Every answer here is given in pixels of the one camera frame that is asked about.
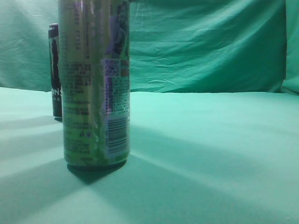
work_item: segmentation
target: can rim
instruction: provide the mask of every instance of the can rim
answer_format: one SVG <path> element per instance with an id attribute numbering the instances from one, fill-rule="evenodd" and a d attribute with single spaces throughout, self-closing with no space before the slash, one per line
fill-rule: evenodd
<path id="1" fill-rule="evenodd" d="M 49 25 L 49 27 L 58 27 L 58 23 L 52 23 Z"/>

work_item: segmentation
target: barcode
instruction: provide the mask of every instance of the barcode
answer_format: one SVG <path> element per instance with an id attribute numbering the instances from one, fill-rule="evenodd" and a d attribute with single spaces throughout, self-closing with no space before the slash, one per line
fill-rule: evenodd
<path id="1" fill-rule="evenodd" d="M 128 148 L 128 118 L 108 121 L 106 145 L 108 153 L 114 154 Z"/>

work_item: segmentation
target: can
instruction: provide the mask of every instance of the can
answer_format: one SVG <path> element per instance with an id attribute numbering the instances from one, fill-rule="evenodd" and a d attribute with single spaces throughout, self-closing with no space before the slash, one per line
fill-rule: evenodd
<path id="1" fill-rule="evenodd" d="M 59 0 L 64 158 L 98 169 L 130 153 L 129 0 Z"/>
<path id="2" fill-rule="evenodd" d="M 53 116 L 62 117 L 61 83 L 59 79 L 58 58 L 59 58 L 59 33 L 58 24 L 49 25 L 49 49 L 50 49 L 50 71 L 51 71 L 51 92 L 53 104 Z"/>

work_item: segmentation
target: green cloth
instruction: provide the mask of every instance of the green cloth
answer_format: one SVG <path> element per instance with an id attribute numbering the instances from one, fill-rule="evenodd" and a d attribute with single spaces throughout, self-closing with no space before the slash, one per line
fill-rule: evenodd
<path id="1" fill-rule="evenodd" d="M 284 91 L 299 94 L 299 0 L 286 0 L 287 59 Z"/>
<path id="2" fill-rule="evenodd" d="M 299 223 L 298 96 L 131 99 L 127 164 L 72 173 L 51 94 L 0 88 L 0 223 Z"/>
<path id="3" fill-rule="evenodd" d="M 0 86 L 50 90 L 57 0 L 0 3 Z M 276 91 L 285 78 L 283 0 L 137 0 L 132 91 Z"/>
<path id="4" fill-rule="evenodd" d="M 283 0 L 140 0 L 131 7 L 133 91 L 277 91 Z"/>

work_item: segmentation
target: green backdrop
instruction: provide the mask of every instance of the green backdrop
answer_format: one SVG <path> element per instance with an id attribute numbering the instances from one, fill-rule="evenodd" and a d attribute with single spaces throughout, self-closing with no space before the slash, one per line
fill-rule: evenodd
<path id="1" fill-rule="evenodd" d="M 138 0 L 132 91 L 276 91 L 285 78 L 284 0 Z M 57 0 L 0 3 L 0 86 L 49 91 Z"/>
<path id="2" fill-rule="evenodd" d="M 299 0 L 286 0 L 287 68 L 283 90 L 299 93 Z"/>

